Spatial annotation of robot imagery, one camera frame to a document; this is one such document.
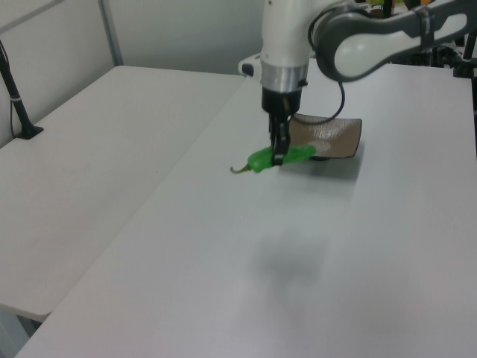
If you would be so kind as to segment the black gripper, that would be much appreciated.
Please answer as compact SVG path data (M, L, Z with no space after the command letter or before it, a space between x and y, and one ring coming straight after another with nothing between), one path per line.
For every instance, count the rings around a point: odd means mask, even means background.
M281 93L262 88L262 109L269 113L271 163L281 166L289 148L288 117L300 109L302 90Z

